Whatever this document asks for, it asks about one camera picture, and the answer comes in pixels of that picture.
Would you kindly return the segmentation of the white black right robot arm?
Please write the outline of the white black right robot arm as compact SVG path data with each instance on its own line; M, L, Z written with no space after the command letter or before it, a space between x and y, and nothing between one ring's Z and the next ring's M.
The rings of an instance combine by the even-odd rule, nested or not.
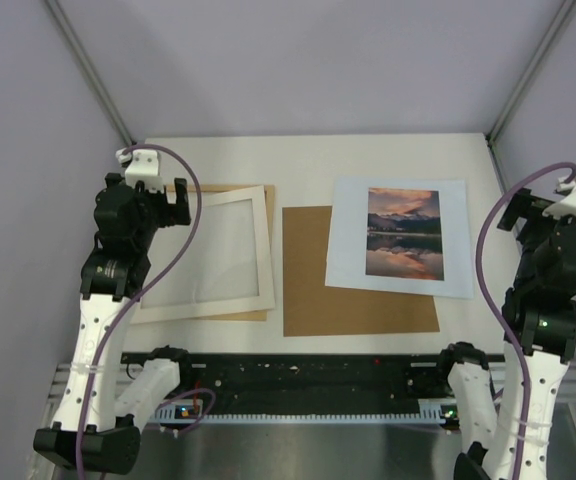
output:
M456 479L544 479L554 408L576 349L576 186L549 201L519 190L498 227L523 219L521 257L502 317L505 375L495 395L486 354L467 342L440 354L434 380L454 396L462 451Z

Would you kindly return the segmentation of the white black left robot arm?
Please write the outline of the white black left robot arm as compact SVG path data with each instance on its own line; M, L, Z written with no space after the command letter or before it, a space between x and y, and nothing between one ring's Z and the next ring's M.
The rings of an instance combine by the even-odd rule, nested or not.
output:
M79 476L128 474L148 417L168 394L184 396L195 382L183 365L185 350L160 347L124 393L116 393L127 327L150 288L145 280L155 233L197 222L182 178L174 181L173 201L165 186L129 183L118 173L105 182L95 197L93 249L81 269L78 338L66 388L49 426L33 440L36 453Z

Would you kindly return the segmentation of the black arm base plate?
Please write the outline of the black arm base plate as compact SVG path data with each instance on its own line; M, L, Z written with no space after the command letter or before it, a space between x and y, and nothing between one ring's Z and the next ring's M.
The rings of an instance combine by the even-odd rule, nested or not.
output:
M447 367L438 354L187 355L182 388L211 388L218 410L261 411L281 403L326 411L333 403L363 406L451 398Z

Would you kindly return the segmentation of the sunset landscape photo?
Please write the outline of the sunset landscape photo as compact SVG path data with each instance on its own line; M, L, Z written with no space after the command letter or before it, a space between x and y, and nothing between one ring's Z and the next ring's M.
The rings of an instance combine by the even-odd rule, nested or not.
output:
M335 181L327 286L470 299L473 272L464 181Z

